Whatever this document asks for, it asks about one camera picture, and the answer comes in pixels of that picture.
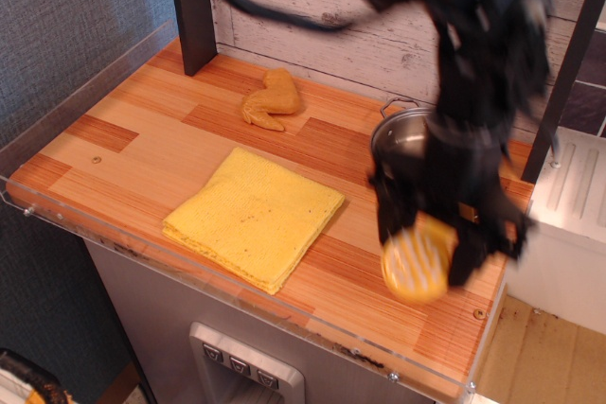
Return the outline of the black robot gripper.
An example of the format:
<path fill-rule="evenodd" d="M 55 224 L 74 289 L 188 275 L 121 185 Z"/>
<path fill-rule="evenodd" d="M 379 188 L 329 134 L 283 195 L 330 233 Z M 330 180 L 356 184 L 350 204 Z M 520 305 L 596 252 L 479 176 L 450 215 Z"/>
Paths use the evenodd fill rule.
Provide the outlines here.
<path fill-rule="evenodd" d="M 431 112 L 422 171 L 416 180 L 390 179 L 375 166 L 369 181 L 378 200 L 378 234 L 384 245 L 424 212 L 455 228 L 458 242 L 448 275 L 462 287 L 486 258 L 519 258 L 532 220 L 505 194 L 499 166 L 503 138 L 486 129 L 460 129 Z"/>

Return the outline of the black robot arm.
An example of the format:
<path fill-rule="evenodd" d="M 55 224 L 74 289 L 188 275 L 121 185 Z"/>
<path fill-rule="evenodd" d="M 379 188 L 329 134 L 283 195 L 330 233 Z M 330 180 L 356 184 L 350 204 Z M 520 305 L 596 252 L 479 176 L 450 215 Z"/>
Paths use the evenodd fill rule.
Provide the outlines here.
<path fill-rule="evenodd" d="M 371 143 L 379 236 L 413 226 L 418 212 L 453 226 L 448 282 L 460 287 L 489 255 L 517 258 L 526 241 L 530 219 L 506 196 L 499 166 L 516 115 L 545 92 L 552 0 L 366 1 L 377 11 L 421 2 L 438 36 L 439 92 L 421 155 Z"/>

